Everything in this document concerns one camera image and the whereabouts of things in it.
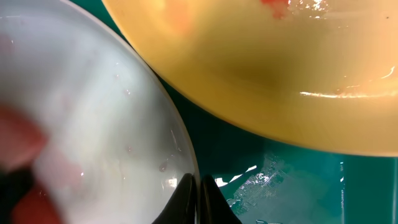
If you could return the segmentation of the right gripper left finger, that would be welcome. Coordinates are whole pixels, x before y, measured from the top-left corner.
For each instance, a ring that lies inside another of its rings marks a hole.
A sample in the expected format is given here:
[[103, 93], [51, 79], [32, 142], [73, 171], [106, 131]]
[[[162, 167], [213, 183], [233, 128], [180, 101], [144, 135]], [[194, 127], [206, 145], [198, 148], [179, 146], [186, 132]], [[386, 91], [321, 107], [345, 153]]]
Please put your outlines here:
[[192, 174], [181, 178], [160, 215], [152, 224], [194, 224], [197, 204], [197, 185]]

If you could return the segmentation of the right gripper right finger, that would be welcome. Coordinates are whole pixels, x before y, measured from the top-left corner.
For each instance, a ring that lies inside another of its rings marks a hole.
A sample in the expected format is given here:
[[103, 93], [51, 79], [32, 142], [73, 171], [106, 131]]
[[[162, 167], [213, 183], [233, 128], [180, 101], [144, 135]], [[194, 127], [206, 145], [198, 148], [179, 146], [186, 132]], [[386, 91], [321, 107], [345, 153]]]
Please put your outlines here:
[[202, 178], [200, 190], [201, 224], [242, 224], [212, 176], [206, 175]]

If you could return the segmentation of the light blue plate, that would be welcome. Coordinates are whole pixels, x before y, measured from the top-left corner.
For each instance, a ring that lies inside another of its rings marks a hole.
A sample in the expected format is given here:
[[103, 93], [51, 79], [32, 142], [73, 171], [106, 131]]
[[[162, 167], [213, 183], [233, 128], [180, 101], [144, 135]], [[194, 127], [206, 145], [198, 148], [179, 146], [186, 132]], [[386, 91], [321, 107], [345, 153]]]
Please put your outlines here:
[[1, 101], [45, 131], [34, 171], [65, 223], [152, 223], [199, 175], [156, 75], [70, 1], [1, 1]]

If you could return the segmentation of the yellow plate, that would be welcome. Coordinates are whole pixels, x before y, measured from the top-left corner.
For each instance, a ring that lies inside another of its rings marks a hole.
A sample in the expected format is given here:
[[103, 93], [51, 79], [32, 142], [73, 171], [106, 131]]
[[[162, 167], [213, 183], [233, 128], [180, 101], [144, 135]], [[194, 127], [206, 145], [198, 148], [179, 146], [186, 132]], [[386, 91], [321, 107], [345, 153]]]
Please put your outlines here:
[[105, 0], [136, 52], [266, 138], [397, 155], [397, 0]]

